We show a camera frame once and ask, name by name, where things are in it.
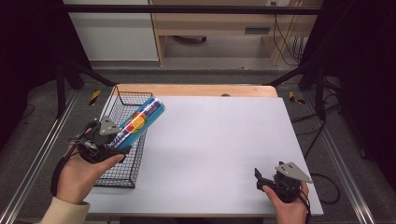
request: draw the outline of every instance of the human hand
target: human hand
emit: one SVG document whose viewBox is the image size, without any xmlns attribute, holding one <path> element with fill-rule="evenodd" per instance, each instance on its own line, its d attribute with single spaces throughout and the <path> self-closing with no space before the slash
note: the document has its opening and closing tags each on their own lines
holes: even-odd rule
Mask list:
<svg viewBox="0 0 396 224">
<path fill-rule="evenodd" d="M 306 219 L 306 207 L 304 203 L 297 198 L 293 203 L 283 203 L 276 195 L 276 193 L 268 186 L 263 186 L 262 189 L 267 194 L 268 198 L 274 205 L 276 210 L 276 219 L 278 224 L 303 224 Z M 300 196 L 303 199 L 308 197 L 308 186 L 304 181 L 301 182 Z"/>
<path fill-rule="evenodd" d="M 105 161 L 91 164 L 84 161 L 79 154 L 70 157 L 61 171 L 56 197 L 68 203 L 82 204 L 97 179 L 123 158 L 124 155 L 119 154 Z"/>
</svg>

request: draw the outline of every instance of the white table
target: white table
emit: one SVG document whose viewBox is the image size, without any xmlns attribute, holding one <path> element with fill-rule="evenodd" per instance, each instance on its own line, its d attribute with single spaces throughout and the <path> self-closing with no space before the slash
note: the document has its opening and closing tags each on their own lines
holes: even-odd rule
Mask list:
<svg viewBox="0 0 396 224">
<path fill-rule="evenodd" d="M 293 161 L 309 174 L 281 98 L 157 97 L 166 111 L 148 129 L 136 189 L 94 188 L 91 215 L 268 217 L 254 168 L 272 179 L 279 161 Z"/>
</svg>

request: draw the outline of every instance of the sleeve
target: sleeve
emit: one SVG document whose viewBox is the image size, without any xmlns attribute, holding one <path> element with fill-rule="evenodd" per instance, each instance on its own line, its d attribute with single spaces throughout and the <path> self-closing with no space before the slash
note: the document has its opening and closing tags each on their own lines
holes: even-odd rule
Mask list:
<svg viewBox="0 0 396 224">
<path fill-rule="evenodd" d="M 67 203 L 59 200 L 55 197 L 52 198 L 52 203 L 49 209 L 44 215 L 40 224 L 70 224 L 70 223 L 84 223 L 85 217 L 87 216 L 90 205 L 85 203 L 83 205 L 77 205 Z"/>
</svg>

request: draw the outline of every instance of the black wire basket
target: black wire basket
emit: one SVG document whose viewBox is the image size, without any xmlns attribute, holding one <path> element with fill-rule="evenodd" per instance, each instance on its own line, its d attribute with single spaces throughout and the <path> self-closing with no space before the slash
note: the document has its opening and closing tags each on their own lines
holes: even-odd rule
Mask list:
<svg viewBox="0 0 396 224">
<path fill-rule="evenodd" d="M 104 116 L 111 118 L 119 127 L 139 108 L 148 98 L 150 92 L 119 91 L 117 86 L 111 93 L 110 100 L 104 108 Z M 144 132 L 133 145 L 131 152 L 126 156 L 123 163 L 106 171 L 96 182 L 96 187 L 126 188 L 136 187 L 137 174 L 143 157 L 147 132 Z"/>
</svg>

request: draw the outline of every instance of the gray floor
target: gray floor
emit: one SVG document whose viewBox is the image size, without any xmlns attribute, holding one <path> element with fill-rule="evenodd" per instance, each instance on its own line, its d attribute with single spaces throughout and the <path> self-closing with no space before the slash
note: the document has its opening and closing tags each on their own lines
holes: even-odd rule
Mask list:
<svg viewBox="0 0 396 224">
<path fill-rule="evenodd" d="M 263 49 L 260 38 L 211 37 L 206 43 L 194 40 L 170 39 L 165 65 L 150 63 L 96 63 L 95 68 L 104 77 L 117 82 L 127 83 L 224 83 L 224 84 L 262 84 L 285 74 L 292 66 L 273 67 Z M 74 136 L 81 127 L 100 113 L 110 88 L 98 84 L 95 80 L 83 76 L 86 85 L 78 92 L 76 104 L 58 139 L 41 168 L 18 218 L 40 218 L 50 203 L 50 178 L 52 170 L 65 150 L 65 139 Z M 296 83 L 299 77 L 291 79 L 277 88 L 283 97 L 291 118 L 312 113 L 308 105 L 289 101 L 289 92 L 293 91 L 297 99 L 310 96 L 310 91 L 298 92 Z M 94 90 L 101 90 L 95 106 L 88 106 Z M 335 97 L 329 97 L 326 106 L 337 104 Z M 51 81 L 30 92 L 29 104 L 35 107 L 33 113 L 22 119 L 14 130 L 6 146 L 0 152 L 0 209 L 4 210 L 17 187 L 35 158 L 35 154 L 45 141 L 56 115 L 55 82 Z M 32 111 L 27 106 L 25 114 Z M 315 119 L 293 123 L 296 133 L 314 131 Z M 328 113 L 326 128 L 339 152 L 346 161 L 357 186 L 367 203 L 376 223 L 396 223 L 396 194 L 381 175 L 374 161 L 364 160 L 359 147 L 349 130 L 345 118 L 334 110 Z M 306 152 L 315 134 L 298 135 L 303 153 Z M 314 217 L 315 223 L 360 223 L 352 207 L 347 191 L 343 188 L 337 170 L 329 156 L 328 145 L 323 135 L 315 143 L 306 162 L 311 173 L 320 173 L 330 177 L 341 190 L 340 201 L 336 204 L 323 204 L 324 216 Z M 331 201 L 335 188 L 329 182 L 314 177 L 320 198 Z M 88 220 L 104 220 L 103 217 L 89 217 Z M 265 223 L 273 223 L 267 218 Z"/>
</svg>

